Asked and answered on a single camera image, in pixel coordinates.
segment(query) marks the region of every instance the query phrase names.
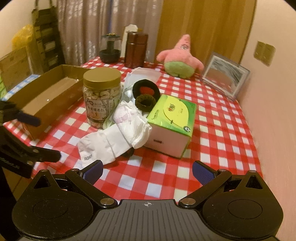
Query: cardboard carton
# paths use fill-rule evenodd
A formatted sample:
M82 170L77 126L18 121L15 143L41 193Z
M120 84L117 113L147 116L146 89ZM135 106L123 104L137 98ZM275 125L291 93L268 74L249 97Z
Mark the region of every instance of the cardboard carton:
M83 96L83 74L86 71L88 69L60 65L33 80L9 99L25 113L41 119L38 127L23 124L31 138L37 139L69 106Z
M0 73L6 91L31 75L26 48L10 52L0 59Z
M191 141L196 104L161 95L148 115L152 132L145 147L181 158Z

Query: patrick star plush toy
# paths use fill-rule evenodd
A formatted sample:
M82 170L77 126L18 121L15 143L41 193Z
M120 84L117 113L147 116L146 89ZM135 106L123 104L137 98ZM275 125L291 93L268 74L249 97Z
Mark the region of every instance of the patrick star plush toy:
M165 71L174 77L190 78L196 69L201 72L204 68L202 62L190 53L190 35L181 37L173 49L161 51L156 60L164 61Z

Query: pink wall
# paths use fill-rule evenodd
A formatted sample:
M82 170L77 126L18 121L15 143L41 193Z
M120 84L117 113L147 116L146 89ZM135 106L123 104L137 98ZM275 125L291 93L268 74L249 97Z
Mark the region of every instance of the pink wall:
M253 57L257 41L276 48L270 67ZM252 73L239 102L264 179L284 211L278 232L296 239L296 11L284 0L258 0L242 66Z

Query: curtain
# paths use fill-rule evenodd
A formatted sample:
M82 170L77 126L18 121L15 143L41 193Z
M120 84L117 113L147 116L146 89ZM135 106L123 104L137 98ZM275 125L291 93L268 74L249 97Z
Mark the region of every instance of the curtain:
M153 62L163 0L57 0L61 43L67 64L99 55L101 36L123 34L135 24L149 34L146 59Z
M111 32L122 36L125 26L135 24L149 35L146 60L153 62L163 0L113 0Z
M217 52L239 63L252 25L256 0L164 1L155 54L191 36L191 54L206 64Z
M58 0L58 26L67 64L80 66L99 55L108 32L110 0Z

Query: green tissue box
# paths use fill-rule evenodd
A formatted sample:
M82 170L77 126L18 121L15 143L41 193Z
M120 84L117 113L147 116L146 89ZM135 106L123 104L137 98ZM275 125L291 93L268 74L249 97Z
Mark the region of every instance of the green tissue box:
M181 158L192 137L195 113L196 104L161 95L147 117L152 132L145 147Z

